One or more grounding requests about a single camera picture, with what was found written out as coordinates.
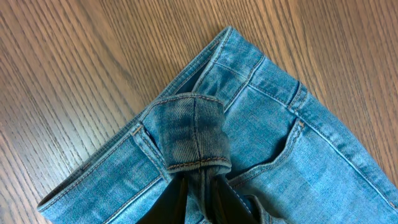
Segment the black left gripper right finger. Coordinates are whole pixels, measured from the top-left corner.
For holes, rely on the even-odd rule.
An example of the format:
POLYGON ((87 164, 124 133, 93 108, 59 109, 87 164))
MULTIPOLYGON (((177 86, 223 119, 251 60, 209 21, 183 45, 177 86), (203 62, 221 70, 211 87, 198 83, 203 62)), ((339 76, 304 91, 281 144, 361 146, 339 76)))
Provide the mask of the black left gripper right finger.
POLYGON ((217 224, 259 223, 220 175, 211 180, 211 221, 217 224))

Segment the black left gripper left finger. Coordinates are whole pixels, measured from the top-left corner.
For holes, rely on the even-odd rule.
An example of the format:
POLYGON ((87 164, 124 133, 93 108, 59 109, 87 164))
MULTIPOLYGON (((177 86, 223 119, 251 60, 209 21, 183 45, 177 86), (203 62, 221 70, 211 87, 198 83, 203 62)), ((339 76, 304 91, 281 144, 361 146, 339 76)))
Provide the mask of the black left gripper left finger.
POLYGON ((184 224, 187 196, 188 179, 176 175, 137 224, 184 224))

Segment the light blue denim jeans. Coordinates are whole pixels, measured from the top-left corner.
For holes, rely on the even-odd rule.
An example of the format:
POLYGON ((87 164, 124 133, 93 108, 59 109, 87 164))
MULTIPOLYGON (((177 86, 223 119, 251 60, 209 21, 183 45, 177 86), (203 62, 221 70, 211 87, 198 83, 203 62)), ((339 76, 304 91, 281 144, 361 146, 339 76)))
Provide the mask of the light blue denim jeans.
POLYGON ((136 223, 185 173, 185 221, 225 178, 260 223, 396 223, 397 188, 351 131, 234 28, 38 204, 53 223, 136 223))

